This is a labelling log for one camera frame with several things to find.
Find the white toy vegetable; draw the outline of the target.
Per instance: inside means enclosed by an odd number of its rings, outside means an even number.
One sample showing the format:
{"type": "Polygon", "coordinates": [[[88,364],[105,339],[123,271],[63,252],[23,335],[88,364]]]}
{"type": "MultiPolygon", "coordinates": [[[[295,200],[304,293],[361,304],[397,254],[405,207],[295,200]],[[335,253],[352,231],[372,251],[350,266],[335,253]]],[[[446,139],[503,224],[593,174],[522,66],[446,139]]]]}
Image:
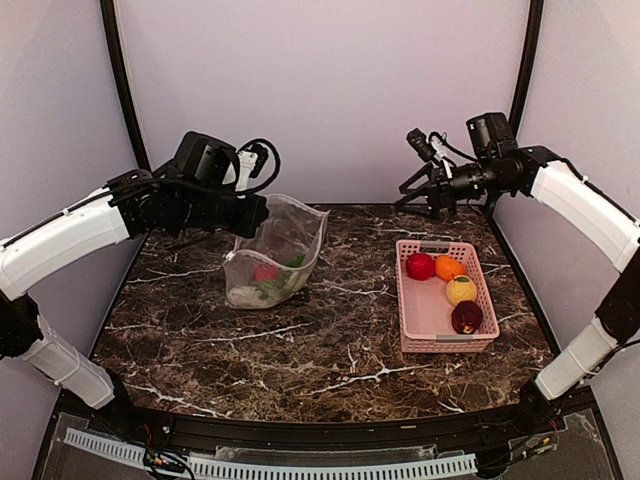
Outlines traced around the white toy vegetable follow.
{"type": "Polygon", "coordinates": [[[283,281],[282,293],[286,295],[295,294],[306,284],[310,273],[308,271],[288,272],[283,281]]]}
{"type": "Polygon", "coordinates": [[[269,295],[262,289],[252,286],[237,286],[227,292],[228,302],[240,309],[264,309],[270,306],[269,295]]]}

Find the clear zip top bag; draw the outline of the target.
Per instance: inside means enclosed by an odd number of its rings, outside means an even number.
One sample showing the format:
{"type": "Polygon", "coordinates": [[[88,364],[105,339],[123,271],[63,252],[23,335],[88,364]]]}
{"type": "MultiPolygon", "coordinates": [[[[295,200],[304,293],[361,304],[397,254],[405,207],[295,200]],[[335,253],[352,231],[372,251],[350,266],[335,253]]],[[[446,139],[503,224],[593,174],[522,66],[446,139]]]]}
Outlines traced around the clear zip top bag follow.
{"type": "Polygon", "coordinates": [[[227,292],[232,288],[252,285],[269,295],[268,308],[271,308],[294,295],[282,293],[288,272],[302,270],[311,275],[320,255],[329,213],[284,194],[269,194],[266,198],[269,217],[260,225],[254,238],[235,239],[233,249],[225,256],[223,269],[226,300],[227,292]],[[253,272],[263,264],[277,267],[279,279],[255,282],[253,272]]]}

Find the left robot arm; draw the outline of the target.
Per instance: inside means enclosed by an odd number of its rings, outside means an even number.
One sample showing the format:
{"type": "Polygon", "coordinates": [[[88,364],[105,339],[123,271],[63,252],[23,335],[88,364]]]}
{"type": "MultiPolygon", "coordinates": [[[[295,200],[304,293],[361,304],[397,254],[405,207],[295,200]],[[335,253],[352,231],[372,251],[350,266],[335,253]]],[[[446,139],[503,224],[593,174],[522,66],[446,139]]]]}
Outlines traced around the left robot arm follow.
{"type": "Polygon", "coordinates": [[[281,158],[268,140],[236,148],[190,131],[172,159],[107,181],[84,199],[1,242],[1,355],[20,359],[54,384],[101,411],[120,436],[141,427],[114,375],[94,364],[44,319],[29,290],[104,248],[156,229],[224,230],[253,238],[268,218],[262,191],[277,178],[281,158]]]}

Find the red toy apple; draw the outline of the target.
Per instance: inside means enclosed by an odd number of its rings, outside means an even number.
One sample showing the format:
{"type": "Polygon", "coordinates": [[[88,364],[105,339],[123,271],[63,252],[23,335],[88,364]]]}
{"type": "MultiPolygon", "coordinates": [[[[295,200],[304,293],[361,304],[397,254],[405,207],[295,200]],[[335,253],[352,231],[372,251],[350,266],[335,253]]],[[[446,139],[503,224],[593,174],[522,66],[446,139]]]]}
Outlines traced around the red toy apple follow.
{"type": "Polygon", "coordinates": [[[268,282],[276,281],[280,277],[279,269],[273,265],[258,265],[254,272],[252,279],[255,282],[268,282]]]}

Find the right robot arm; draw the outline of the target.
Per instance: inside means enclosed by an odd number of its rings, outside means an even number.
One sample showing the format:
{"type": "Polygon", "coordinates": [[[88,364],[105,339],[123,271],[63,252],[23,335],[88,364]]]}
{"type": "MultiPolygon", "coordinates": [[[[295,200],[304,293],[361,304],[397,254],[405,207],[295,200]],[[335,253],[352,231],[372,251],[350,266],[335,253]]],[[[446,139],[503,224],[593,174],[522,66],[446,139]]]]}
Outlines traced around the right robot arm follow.
{"type": "Polygon", "coordinates": [[[397,207],[433,221],[455,214],[464,200],[521,195],[554,213],[583,238],[612,271],[613,284],[591,320],[525,388],[529,396],[510,413],[521,434],[534,432],[549,416],[548,403],[639,339],[639,220],[580,173],[572,162],[541,145],[518,144],[500,112],[467,120],[472,155],[457,165],[453,147],[438,132],[410,130],[406,141],[421,168],[399,188],[397,207]]]}

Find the red toy pepper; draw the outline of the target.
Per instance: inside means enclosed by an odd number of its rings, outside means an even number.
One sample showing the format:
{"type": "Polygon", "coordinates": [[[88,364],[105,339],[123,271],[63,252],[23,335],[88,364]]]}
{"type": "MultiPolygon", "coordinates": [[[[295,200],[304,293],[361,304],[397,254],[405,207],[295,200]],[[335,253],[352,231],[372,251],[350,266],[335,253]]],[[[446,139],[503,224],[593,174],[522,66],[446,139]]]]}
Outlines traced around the red toy pepper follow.
{"type": "Polygon", "coordinates": [[[410,279],[427,281],[435,275],[436,262],[426,253],[413,253],[405,262],[407,275],[410,279]]]}

